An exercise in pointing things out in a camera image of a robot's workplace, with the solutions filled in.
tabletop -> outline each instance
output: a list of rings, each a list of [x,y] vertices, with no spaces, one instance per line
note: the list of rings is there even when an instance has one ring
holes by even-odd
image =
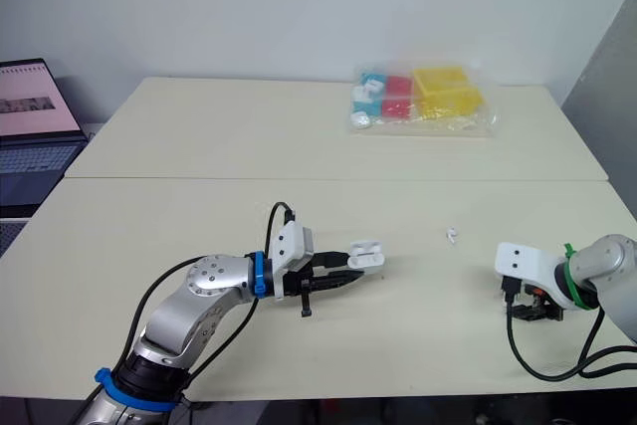
[[[149,78],[67,176],[607,179],[544,87],[494,89],[490,138],[357,134],[349,98],[342,83]]]
[[[134,307],[174,264],[263,247],[267,214],[289,202],[317,251],[382,241],[382,273],[299,298],[263,300],[190,387],[192,400],[539,392],[635,385],[618,373],[547,383],[506,339],[501,241],[559,253],[602,235],[637,237],[603,181],[325,181],[66,178],[0,260],[0,395],[81,398],[119,355]],[[458,232],[457,244],[445,237]],[[148,309],[183,279],[171,278]],[[248,305],[230,311],[208,351]],[[595,313],[515,323],[537,369],[572,366]],[[610,320],[594,347],[628,343]]]

small white object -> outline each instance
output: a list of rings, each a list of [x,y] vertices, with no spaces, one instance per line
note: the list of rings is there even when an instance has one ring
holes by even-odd
[[[382,89],[385,88],[385,84],[380,80],[368,80],[365,82],[363,89],[366,92],[371,92],[373,94],[379,94],[382,92]]]
[[[456,244],[456,236],[458,236],[456,228],[449,228],[447,230],[447,239],[451,244]]]
[[[385,264],[380,241],[356,241],[351,243],[347,265],[351,269],[362,269],[365,274],[377,273]]]
[[[369,128],[371,126],[371,119],[364,111],[356,111],[349,117],[351,125],[356,129]]]
[[[357,85],[351,89],[351,99],[360,104],[371,104],[369,91],[363,85]]]

red block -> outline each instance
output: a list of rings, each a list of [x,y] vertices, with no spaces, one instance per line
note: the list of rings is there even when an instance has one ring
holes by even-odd
[[[382,115],[387,118],[408,118],[410,99],[383,100]]]
[[[392,97],[411,97],[411,78],[409,77],[397,77],[390,75],[387,77],[387,86],[385,90],[385,96]]]

laptop keyboard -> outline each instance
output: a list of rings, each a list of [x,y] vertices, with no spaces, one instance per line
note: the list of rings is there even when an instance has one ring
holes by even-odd
[[[4,252],[9,249],[13,240],[18,237],[26,222],[8,222],[8,223],[0,223],[0,258],[4,254]]]
[[[75,149],[74,145],[3,149],[0,151],[0,174],[62,169]]]

blue block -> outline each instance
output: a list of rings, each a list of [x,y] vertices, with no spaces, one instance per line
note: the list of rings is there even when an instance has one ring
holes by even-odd
[[[354,102],[354,111],[364,111],[369,116],[380,116],[382,110],[382,99],[374,100],[371,104]]]
[[[368,80],[378,80],[387,85],[387,76],[382,74],[362,74],[360,76],[360,84],[365,85]]]

